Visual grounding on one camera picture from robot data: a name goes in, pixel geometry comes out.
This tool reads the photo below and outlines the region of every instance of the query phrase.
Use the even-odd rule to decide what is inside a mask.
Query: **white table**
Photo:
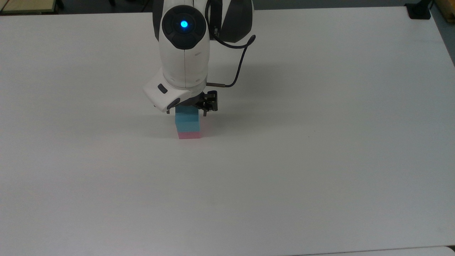
[[[186,141],[142,92],[151,14],[0,17],[0,255],[455,244],[455,69],[434,21],[255,15],[237,85]],[[240,54],[213,42],[209,81]]]

